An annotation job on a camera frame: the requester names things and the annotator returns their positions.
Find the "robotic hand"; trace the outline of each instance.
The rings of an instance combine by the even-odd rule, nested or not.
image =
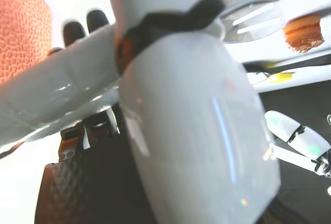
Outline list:
[[[302,155],[275,146],[279,159],[331,178],[331,145],[310,127],[277,111],[265,113],[268,129]]]

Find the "orange textured surface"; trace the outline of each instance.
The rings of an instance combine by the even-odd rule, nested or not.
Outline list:
[[[0,83],[44,60],[51,12],[43,0],[0,0]]]

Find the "orange leather object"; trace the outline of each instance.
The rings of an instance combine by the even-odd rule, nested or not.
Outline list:
[[[0,84],[44,60],[51,12],[43,0],[0,0]]]

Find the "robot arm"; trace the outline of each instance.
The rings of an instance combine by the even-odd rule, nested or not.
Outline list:
[[[266,112],[265,118],[268,129],[275,136],[303,155],[276,146],[276,157],[314,171],[317,175],[330,177],[331,145],[321,135],[277,111]]]

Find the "brown food item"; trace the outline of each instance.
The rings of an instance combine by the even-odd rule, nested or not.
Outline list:
[[[289,47],[299,53],[308,52],[324,42],[320,27],[320,16],[305,16],[283,28]]]

